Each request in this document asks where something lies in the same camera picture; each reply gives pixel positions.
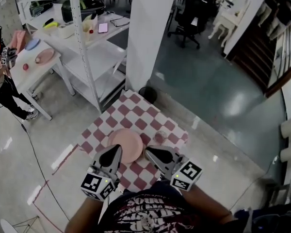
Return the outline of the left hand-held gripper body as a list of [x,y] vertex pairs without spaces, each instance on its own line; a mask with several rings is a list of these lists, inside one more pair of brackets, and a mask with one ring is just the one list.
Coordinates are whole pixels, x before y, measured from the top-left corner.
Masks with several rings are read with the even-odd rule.
[[119,182],[116,173],[89,166],[81,190],[89,198],[104,201],[118,187]]

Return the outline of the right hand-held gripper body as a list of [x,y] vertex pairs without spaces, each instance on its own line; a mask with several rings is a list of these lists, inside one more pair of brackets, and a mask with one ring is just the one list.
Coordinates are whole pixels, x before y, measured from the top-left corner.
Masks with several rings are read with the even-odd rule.
[[194,158],[180,155],[168,167],[164,177],[174,188],[190,191],[202,174],[202,168]]

